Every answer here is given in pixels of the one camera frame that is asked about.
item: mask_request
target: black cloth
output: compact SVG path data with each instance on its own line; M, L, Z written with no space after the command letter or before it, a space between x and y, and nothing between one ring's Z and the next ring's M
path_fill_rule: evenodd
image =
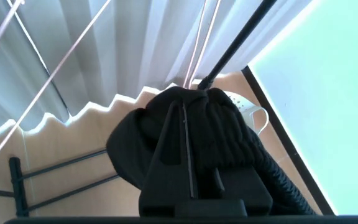
M256 133L245 124L237 107L217 88L169 88L145 108L131 111L111 133L106 145L110 160L123 179L142 189L169 106L175 100L183 102L186 108L197 173L215 167L252 165L273 198L272 213L314 214Z

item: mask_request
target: pleated curtain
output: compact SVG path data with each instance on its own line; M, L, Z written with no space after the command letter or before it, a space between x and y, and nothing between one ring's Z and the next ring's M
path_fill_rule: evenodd
M10 1L0 0L0 25ZM196 59L216 5L216 0L207 1ZM222 72L243 69L310 1L278 0ZM105 2L26 0L19 6L0 40L0 127L20 117ZM196 78L208 75L260 3L221 1ZM136 98L143 86L182 85L203 4L111 1L23 120L22 129L35 128L45 113L64 123L90 101L109 106L117 93Z

